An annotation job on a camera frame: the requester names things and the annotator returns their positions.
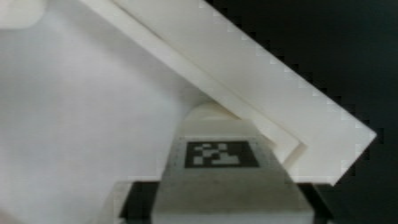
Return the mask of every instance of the black background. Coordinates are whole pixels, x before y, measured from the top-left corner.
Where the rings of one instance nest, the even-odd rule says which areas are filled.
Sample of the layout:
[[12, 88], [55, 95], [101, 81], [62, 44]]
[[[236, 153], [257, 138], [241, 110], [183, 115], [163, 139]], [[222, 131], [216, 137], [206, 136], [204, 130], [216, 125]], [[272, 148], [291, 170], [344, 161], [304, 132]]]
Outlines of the black background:
[[213, 0], [378, 138], [328, 191], [350, 219], [398, 223], [398, 1]]

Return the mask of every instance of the white cardboard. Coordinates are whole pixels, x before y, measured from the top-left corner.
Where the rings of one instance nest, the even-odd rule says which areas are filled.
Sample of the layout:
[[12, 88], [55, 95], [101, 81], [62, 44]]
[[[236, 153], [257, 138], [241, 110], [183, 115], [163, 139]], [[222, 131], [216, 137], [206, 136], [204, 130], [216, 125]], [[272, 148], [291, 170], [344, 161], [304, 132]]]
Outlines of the white cardboard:
[[296, 182], [330, 183], [375, 132], [202, 0], [81, 0], [234, 115], [254, 121]]

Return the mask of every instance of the white wall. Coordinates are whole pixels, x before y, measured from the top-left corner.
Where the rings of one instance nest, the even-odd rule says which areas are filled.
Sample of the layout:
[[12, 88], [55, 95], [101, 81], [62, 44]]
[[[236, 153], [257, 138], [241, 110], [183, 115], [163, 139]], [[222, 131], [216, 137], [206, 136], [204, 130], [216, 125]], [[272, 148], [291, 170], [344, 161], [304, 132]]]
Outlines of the white wall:
[[89, 223], [119, 180], [158, 178], [208, 101], [76, 0], [0, 31], [0, 223]]

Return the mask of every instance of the white board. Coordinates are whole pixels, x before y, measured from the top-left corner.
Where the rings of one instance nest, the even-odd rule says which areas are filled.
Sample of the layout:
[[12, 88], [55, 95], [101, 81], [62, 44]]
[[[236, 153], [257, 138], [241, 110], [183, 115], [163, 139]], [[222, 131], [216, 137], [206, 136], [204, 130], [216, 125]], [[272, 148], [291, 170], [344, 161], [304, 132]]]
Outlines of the white board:
[[81, 0], [234, 115], [296, 182], [336, 184], [375, 132], [202, 0]]

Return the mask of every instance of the black strip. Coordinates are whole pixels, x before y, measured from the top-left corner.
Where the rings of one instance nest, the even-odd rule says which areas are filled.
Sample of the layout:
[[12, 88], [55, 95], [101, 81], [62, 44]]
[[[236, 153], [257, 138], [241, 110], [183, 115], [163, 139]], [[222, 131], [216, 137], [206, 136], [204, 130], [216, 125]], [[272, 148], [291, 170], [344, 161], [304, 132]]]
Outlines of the black strip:
[[298, 184], [298, 188], [307, 198], [307, 202], [314, 209], [314, 222], [312, 224], [327, 224], [327, 221], [334, 218], [328, 207], [323, 203], [321, 197], [318, 195], [318, 191], [314, 189], [312, 184], [304, 183]]
[[158, 191], [158, 182], [135, 182], [119, 217], [128, 224], [151, 224], [151, 210]]

